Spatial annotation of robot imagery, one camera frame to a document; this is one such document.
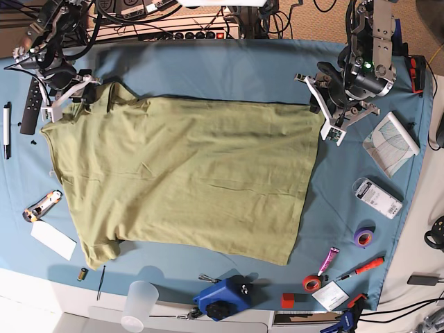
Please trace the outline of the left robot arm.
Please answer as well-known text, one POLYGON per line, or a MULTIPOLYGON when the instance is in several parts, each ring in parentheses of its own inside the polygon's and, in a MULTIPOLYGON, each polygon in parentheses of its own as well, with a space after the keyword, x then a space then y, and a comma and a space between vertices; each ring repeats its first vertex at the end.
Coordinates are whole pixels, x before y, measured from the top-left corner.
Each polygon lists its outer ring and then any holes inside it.
POLYGON ((380 114, 371 100, 386 96, 397 78, 392 62, 392 5, 392 1, 350 1, 345 14, 347 44, 337 64, 318 62, 314 77, 296 74, 295 79, 311 93, 311 112, 325 118, 322 140, 340 145, 348 127, 380 114))

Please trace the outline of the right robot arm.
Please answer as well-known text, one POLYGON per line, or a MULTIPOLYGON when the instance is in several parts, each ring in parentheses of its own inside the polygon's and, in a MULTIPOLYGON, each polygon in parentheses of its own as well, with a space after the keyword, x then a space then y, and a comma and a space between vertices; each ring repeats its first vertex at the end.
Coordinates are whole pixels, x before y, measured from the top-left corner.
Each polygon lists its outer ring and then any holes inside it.
POLYGON ((92 89, 101 84, 101 79, 94 77, 90 69, 76 70, 74 62, 94 46, 102 14, 97 15, 92 36, 81 52, 65 55, 62 46, 66 35, 76 32, 88 12, 82 1, 47 1, 13 49, 15 63, 4 69, 30 75, 40 95, 31 97, 24 116, 29 117, 31 110, 37 108, 44 119, 55 123, 62 118, 62 106, 67 100, 93 102, 92 89))

